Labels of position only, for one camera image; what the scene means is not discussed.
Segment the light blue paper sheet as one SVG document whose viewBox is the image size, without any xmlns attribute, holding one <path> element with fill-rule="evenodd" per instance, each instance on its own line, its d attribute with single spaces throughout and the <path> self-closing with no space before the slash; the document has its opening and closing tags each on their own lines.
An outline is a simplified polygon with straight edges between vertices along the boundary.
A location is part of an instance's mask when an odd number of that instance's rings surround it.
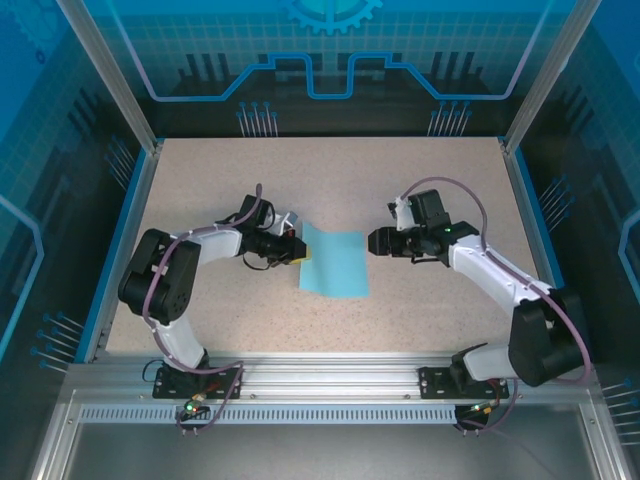
<svg viewBox="0 0 640 480">
<path fill-rule="evenodd" d="M 339 299 L 369 296 L 362 232 L 324 232 L 304 223 L 302 240 L 310 249 L 310 258 L 301 263 L 301 290 Z"/>
</svg>

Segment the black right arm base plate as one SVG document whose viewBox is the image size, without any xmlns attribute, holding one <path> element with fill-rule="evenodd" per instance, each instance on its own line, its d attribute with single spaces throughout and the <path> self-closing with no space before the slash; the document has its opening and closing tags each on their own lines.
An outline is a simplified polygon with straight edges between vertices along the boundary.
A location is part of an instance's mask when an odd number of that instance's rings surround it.
<svg viewBox="0 0 640 480">
<path fill-rule="evenodd" d="M 473 380 L 454 366 L 422 367 L 417 371 L 420 396 L 423 400 L 491 400 L 509 399 L 507 385 L 493 386 L 488 380 Z"/>
</svg>

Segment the aluminium frame post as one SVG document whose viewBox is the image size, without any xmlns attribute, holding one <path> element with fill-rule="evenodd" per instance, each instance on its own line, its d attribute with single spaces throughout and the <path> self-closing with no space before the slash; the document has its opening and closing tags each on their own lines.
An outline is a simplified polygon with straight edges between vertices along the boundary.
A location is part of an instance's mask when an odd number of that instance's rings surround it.
<svg viewBox="0 0 640 480">
<path fill-rule="evenodd" d="M 602 0 L 576 0 L 504 140 L 502 153 L 513 156 L 548 98 Z"/>
<path fill-rule="evenodd" d="M 146 153 L 154 155 L 158 140 L 124 74 L 82 0 L 55 0 L 118 109 Z"/>
</svg>

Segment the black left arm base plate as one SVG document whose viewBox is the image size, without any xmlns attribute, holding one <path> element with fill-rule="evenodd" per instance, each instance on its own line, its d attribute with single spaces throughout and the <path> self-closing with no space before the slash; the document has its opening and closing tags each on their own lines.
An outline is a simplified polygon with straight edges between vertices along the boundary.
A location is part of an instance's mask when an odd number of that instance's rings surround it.
<svg viewBox="0 0 640 480">
<path fill-rule="evenodd" d="M 231 399 L 240 396 L 240 380 L 234 381 L 237 368 L 225 372 L 198 375 L 182 372 L 163 364 L 155 374 L 152 397 L 154 399 L 187 400 L 196 394 L 206 399 L 222 400 L 228 392 Z"/>
</svg>

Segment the grey metal shelf panel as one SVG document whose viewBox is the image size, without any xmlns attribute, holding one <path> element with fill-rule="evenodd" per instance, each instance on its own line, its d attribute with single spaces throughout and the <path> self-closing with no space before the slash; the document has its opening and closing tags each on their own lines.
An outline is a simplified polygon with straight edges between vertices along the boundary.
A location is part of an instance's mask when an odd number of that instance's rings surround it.
<svg viewBox="0 0 640 480">
<path fill-rule="evenodd" d="M 565 414 L 512 418 L 503 433 L 450 426 L 84 425 L 64 480 L 597 480 Z"/>
</svg>

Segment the long aluminium mounting rail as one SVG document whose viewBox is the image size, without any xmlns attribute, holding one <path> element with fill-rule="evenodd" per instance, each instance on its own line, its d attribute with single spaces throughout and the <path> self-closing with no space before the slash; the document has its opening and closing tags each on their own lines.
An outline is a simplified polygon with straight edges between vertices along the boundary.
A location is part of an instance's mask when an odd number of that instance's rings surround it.
<svg viewBox="0 0 640 480">
<path fill-rule="evenodd" d="M 244 360 L 239 404 L 417 404 L 417 370 L 447 367 L 451 354 L 235 353 L 212 358 L 223 365 Z M 107 356 L 67 370 L 61 394 L 86 403 L 149 403 L 141 378 L 143 356 Z"/>
</svg>

